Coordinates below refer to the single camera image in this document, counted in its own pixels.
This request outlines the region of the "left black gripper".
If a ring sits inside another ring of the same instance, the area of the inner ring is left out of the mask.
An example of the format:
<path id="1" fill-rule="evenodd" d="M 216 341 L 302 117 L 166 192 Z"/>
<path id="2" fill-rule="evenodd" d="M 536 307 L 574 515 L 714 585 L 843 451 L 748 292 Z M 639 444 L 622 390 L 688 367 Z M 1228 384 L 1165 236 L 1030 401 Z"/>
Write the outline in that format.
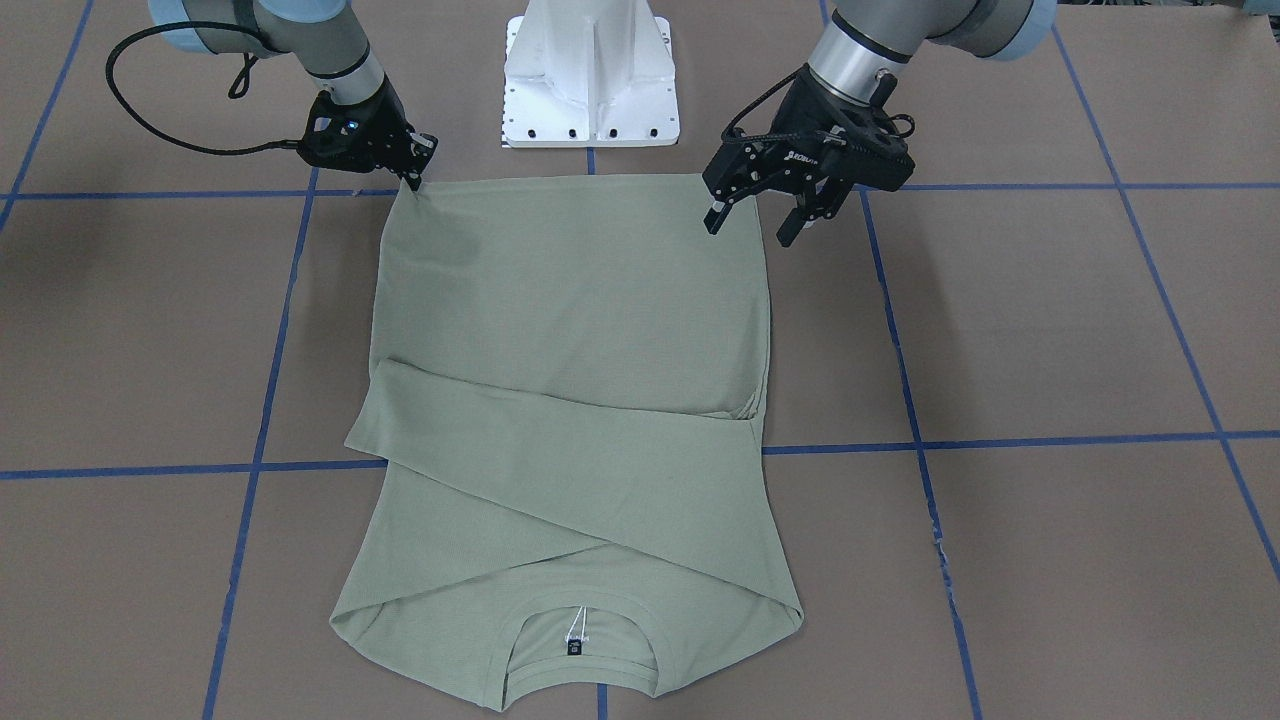
<path id="1" fill-rule="evenodd" d="M 855 184 L 900 190 L 915 170 L 899 120 L 881 105 L 854 102 L 826 87 L 808 64 L 749 102 L 719 135 L 701 173 L 710 206 L 703 218 L 716 236 L 739 208 L 756 210 L 764 191 L 796 195 L 776 238 L 790 249 L 800 232 L 832 219 Z"/>

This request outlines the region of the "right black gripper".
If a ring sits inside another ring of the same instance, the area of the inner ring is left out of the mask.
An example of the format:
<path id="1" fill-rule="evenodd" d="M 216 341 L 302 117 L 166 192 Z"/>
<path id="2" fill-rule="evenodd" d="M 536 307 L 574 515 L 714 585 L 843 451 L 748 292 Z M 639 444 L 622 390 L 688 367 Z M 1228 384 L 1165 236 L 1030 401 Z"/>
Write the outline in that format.
<path id="1" fill-rule="evenodd" d="M 369 77 L 314 77 L 320 88 L 296 152 L 311 167 L 370 173 L 387 169 L 417 192 L 436 151 L 419 133 L 383 72 Z"/>

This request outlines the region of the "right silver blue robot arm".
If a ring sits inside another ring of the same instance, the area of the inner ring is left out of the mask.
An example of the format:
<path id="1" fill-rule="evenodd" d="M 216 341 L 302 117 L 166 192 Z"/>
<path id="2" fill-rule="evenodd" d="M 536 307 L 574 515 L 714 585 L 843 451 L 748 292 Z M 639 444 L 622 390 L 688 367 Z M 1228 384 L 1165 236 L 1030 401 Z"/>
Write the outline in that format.
<path id="1" fill-rule="evenodd" d="M 151 1 L 159 33 L 186 53 L 239 54 L 246 65 L 293 55 L 317 86 L 303 136 L 273 142 L 311 167 L 384 169 L 419 190 L 436 147 L 420 135 L 348 1 Z"/>

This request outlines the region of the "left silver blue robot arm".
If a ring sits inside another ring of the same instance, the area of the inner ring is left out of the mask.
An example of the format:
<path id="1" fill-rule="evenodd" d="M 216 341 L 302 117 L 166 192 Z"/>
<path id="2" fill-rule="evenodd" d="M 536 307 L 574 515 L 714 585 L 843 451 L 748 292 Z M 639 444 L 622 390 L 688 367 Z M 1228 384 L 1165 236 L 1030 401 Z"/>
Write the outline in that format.
<path id="1" fill-rule="evenodd" d="M 769 88 L 781 102 L 763 133 L 735 117 L 701 178 L 704 224 L 716 234 L 740 204 L 777 192 L 795 205 L 777 231 L 782 246 L 835 217 L 858 187 L 893 192 L 915 170 L 915 122 L 886 102 L 927 42 L 1012 61 L 1050 32 L 1053 1 L 837 1 L 806 61 Z"/>

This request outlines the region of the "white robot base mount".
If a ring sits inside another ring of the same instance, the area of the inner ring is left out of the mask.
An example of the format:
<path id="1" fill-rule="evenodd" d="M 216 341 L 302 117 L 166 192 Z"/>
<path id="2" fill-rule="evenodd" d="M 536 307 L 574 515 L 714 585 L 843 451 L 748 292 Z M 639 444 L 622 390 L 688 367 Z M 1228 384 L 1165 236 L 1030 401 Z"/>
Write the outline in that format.
<path id="1" fill-rule="evenodd" d="M 669 22 L 648 1 L 531 1 L 506 24 L 508 149 L 640 149 L 681 136 Z"/>

